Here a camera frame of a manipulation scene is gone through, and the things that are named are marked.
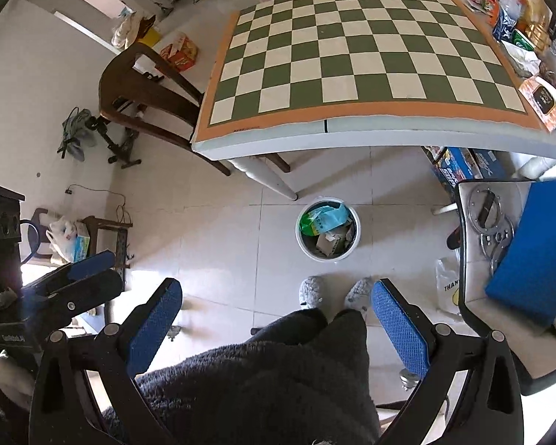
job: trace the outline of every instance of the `checkered tablecloth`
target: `checkered tablecloth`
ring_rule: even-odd
[[[206,124],[401,100],[525,113],[452,0],[273,0],[241,11]]]

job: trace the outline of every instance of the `brown chair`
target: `brown chair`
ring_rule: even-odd
[[[143,74],[135,70],[133,67],[141,55],[151,59],[156,64],[157,69],[184,89],[197,102],[197,105],[173,90],[169,90],[147,79]],[[175,117],[181,118],[181,120],[190,124],[194,129],[196,128],[204,94],[182,76],[175,67],[151,49],[151,47],[142,43],[134,43],[111,60],[105,68],[99,81],[99,111],[101,111],[101,115],[131,129],[171,142],[204,159],[224,175],[231,175],[231,171],[220,162],[211,161],[203,155],[193,152],[188,139],[149,124],[141,118],[122,114],[113,105],[114,101],[119,97],[163,110],[171,115],[175,115]],[[290,166],[278,154],[265,154],[264,157],[276,164],[281,171],[291,171]]]

